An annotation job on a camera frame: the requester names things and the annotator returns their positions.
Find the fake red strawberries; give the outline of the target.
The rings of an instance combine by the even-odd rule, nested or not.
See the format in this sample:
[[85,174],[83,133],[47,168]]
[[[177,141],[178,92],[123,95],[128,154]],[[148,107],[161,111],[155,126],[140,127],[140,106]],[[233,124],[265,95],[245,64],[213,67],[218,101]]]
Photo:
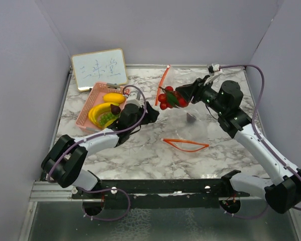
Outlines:
[[167,86],[165,88],[160,87],[162,91],[158,95],[157,101],[160,104],[160,109],[165,110],[168,108],[185,108],[189,103],[176,91],[172,86]]

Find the zip bag with yellow fruit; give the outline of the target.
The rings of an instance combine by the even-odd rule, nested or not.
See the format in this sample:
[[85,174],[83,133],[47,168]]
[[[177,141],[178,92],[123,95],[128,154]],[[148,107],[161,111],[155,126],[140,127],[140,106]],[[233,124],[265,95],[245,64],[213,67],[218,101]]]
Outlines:
[[163,93],[162,88],[171,86],[173,89],[185,84],[193,83],[197,78],[204,78],[209,75],[207,68],[200,69],[179,69],[168,65],[158,85],[155,106],[159,106],[158,96]]

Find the fake dark eggplant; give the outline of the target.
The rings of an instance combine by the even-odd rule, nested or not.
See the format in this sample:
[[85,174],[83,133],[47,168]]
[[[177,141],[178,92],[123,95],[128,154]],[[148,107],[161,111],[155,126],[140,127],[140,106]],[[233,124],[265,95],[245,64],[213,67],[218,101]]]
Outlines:
[[118,105],[111,104],[110,105],[110,111],[113,115],[118,115],[121,113],[121,108]]

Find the zip bag with red fruit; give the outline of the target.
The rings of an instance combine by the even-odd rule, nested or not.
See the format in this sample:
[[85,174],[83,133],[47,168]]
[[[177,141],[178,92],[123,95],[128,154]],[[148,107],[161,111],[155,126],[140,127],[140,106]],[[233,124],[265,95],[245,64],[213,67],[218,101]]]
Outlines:
[[207,115],[196,105],[165,111],[160,139],[183,152],[197,152],[210,146]]

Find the fake yellow mango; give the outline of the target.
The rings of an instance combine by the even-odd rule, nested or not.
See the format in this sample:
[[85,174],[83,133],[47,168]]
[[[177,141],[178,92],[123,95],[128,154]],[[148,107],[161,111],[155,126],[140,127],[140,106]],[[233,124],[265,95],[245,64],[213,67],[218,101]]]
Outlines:
[[122,104],[125,102],[126,98],[120,93],[108,93],[103,96],[104,102],[114,102],[117,104]]

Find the fake green grapes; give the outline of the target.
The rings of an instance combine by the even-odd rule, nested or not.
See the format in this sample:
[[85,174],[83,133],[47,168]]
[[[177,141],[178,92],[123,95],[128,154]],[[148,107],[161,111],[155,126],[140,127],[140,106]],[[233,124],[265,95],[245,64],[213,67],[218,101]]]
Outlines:
[[111,112],[104,113],[99,118],[99,124],[101,126],[104,126],[106,123],[108,123],[109,121],[114,120],[116,118],[117,118],[117,116],[113,115]]

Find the fake banana bunch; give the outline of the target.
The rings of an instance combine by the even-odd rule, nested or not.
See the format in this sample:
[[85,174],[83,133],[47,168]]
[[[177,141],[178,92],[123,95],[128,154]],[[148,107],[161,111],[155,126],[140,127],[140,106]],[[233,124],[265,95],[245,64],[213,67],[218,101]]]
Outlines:
[[104,126],[101,126],[99,124],[99,118],[102,114],[104,113],[107,113],[107,112],[111,112],[110,111],[110,105],[111,104],[115,104],[115,105],[118,105],[117,103],[114,103],[114,102],[105,102],[105,103],[102,103],[102,104],[98,104],[96,106],[94,106],[88,113],[88,118],[89,120],[95,125],[97,126],[98,128],[100,129],[104,129],[106,128],[107,126],[109,126],[111,123],[113,123],[115,121],[114,120],[110,120],[108,123],[106,123]]

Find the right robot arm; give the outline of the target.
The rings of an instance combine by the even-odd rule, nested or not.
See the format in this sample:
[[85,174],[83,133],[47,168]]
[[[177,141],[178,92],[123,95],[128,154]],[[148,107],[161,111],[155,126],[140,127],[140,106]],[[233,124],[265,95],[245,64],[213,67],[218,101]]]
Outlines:
[[221,129],[240,143],[269,175],[269,179],[263,179],[232,171],[222,177],[220,184],[225,196],[244,192],[264,199],[280,214],[301,202],[301,169],[282,155],[240,108],[243,92],[237,82],[226,80],[215,91],[211,83],[198,78],[192,84],[177,87],[176,92],[189,103],[201,101],[215,111]]

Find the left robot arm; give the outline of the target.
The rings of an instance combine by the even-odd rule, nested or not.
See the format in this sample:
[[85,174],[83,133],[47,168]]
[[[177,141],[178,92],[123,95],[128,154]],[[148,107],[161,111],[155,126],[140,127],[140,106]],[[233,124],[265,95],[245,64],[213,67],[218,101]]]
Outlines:
[[159,112],[146,102],[146,106],[126,104],[117,118],[104,130],[82,138],[63,135],[54,144],[41,163],[41,168],[62,188],[75,186],[83,189],[90,198],[100,194],[100,179],[90,171],[83,170],[88,156],[105,149],[115,148],[126,142],[133,130],[157,121]]

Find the pink plastic basket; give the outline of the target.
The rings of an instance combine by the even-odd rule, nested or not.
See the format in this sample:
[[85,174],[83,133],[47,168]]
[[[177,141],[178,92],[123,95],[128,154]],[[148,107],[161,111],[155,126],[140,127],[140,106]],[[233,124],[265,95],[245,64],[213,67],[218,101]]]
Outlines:
[[111,113],[110,105],[123,109],[126,94],[129,94],[129,89],[123,90],[123,86],[97,82],[90,91],[75,125],[86,132],[104,129],[116,117]]

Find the small whiteboard with writing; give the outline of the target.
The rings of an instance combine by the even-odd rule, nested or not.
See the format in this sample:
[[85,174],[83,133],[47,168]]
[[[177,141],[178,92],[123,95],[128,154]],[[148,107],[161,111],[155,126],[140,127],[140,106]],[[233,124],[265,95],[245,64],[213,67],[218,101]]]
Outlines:
[[128,82],[122,49],[73,55],[71,63],[79,91],[88,91],[97,82],[115,85]]

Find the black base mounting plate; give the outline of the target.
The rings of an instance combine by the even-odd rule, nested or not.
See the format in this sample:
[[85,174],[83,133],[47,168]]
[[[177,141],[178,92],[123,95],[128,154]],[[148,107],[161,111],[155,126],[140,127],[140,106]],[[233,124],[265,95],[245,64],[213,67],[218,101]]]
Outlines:
[[222,179],[158,179],[158,180],[102,180],[95,190],[102,193],[87,193],[79,190],[75,200],[103,202],[106,209],[126,209],[128,199],[122,192],[112,194],[107,189],[116,187],[125,191],[132,209],[165,208],[219,208],[219,200],[231,196],[248,197],[245,192],[228,189]]

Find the aluminium frame rail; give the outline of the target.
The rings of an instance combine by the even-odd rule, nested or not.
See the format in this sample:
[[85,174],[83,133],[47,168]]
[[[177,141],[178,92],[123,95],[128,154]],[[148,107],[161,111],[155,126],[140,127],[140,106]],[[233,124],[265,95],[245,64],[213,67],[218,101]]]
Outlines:
[[29,201],[32,202],[57,202],[71,201],[73,186],[60,187],[58,183],[35,181],[33,183]]

